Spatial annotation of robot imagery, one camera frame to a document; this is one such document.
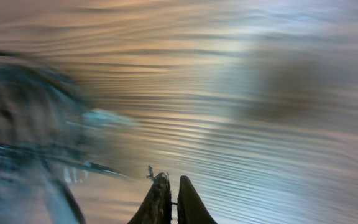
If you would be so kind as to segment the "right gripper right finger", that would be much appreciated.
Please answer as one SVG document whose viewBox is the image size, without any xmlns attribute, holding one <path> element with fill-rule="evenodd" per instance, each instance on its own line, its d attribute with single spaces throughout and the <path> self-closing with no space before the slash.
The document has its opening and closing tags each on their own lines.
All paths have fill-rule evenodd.
<svg viewBox="0 0 358 224">
<path fill-rule="evenodd" d="M 217 224 L 185 175 L 180 177 L 177 212 L 178 224 Z"/>
</svg>

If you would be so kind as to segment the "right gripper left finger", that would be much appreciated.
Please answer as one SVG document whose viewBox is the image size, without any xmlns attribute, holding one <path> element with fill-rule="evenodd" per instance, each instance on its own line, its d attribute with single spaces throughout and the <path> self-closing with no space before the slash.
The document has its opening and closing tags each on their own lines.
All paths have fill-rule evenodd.
<svg viewBox="0 0 358 224">
<path fill-rule="evenodd" d="M 128 224 L 171 224 L 172 194 L 166 173 L 154 177 L 144 201 Z"/>
</svg>

